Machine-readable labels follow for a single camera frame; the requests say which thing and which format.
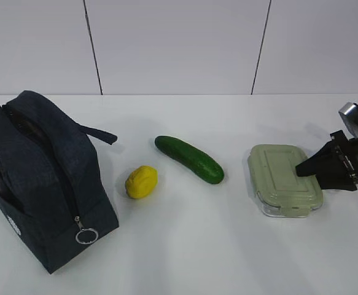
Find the bag strap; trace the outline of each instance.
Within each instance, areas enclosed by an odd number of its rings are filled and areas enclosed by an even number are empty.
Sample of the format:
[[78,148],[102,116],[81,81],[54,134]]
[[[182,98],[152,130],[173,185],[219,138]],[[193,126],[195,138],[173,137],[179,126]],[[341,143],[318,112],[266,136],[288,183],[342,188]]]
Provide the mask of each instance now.
[[94,138],[97,138],[101,141],[104,141],[107,144],[113,144],[114,142],[117,141],[117,136],[113,135],[109,132],[105,132],[99,129],[95,129],[95,128],[90,128],[90,127],[86,127],[83,125],[80,125],[78,123],[76,123],[78,125],[78,128],[81,132],[86,133]]

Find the green cucumber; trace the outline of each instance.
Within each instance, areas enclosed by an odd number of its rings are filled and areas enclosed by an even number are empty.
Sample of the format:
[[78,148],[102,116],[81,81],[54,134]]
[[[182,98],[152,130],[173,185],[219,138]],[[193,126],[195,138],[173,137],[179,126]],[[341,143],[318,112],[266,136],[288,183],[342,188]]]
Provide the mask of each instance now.
[[217,184],[224,179],[221,166],[212,157],[192,145],[171,136],[158,136],[154,143],[160,151],[191,169],[206,182]]

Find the table surface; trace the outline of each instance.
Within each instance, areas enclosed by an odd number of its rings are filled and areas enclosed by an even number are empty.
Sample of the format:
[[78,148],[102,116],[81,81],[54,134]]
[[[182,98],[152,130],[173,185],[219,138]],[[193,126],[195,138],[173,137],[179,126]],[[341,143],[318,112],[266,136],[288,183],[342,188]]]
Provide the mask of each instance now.
[[[269,218],[253,199],[256,144],[308,155],[344,130],[338,110],[358,95],[48,96],[83,125],[118,135],[95,144],[119,216],[113,231],[49,275],[0,212],[0,294],[358,294],[358,191],[324,191],[304,219]],[[0,104],[12,96],[0,96]],[[154,147],[182,138],[223,166],[213,186]],[[159,184],[142,200],[124,182],[140,165]]]

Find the green lid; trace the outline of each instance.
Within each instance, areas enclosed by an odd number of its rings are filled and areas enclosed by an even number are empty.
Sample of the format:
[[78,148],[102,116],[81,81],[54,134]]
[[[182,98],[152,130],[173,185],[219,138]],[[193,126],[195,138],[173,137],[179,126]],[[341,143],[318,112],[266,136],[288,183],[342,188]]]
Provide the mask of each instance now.
[[298,177],[295,167],[307,159],[296,146],[261,144],[248,158],[255,193],[268,216],[306,217],[323,204],[315,176]]

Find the lemon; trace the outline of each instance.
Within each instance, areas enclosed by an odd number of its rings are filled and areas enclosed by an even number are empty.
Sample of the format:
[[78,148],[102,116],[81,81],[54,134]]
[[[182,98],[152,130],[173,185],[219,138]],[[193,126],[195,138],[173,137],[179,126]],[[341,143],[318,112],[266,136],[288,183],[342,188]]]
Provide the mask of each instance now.
[[156,169],[150,166],[140,166],[125,181],[125,189],[131,198],[141,199],[153,191],[157,182]]

